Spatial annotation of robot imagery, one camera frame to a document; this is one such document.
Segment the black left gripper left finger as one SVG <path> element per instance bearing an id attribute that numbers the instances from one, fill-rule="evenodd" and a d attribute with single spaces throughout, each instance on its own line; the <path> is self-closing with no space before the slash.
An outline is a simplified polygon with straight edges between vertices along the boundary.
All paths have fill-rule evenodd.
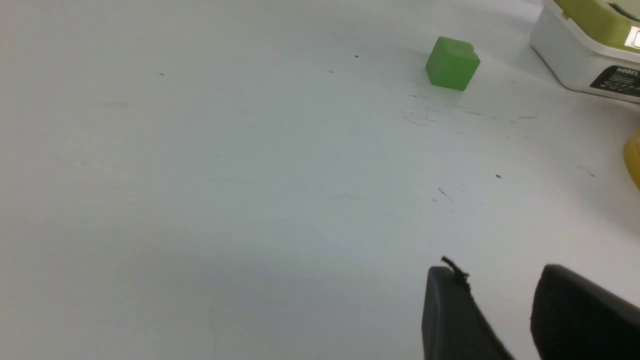
<path id="1" fill-rule="evenodd" d="M 427 273 L 422 313 L 425 360 L 512 360 L 478 307 L 469 274 L 450 258 Z"/>

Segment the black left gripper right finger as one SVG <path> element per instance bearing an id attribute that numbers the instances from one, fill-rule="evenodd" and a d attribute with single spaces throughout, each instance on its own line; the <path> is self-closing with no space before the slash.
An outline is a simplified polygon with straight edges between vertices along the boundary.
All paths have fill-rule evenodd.
<path id="1" fill-rule="evenodd" d="M 535 288 L 530 332 L 542 360 L 637 360 L 640 310 L 559 264 Z"/>

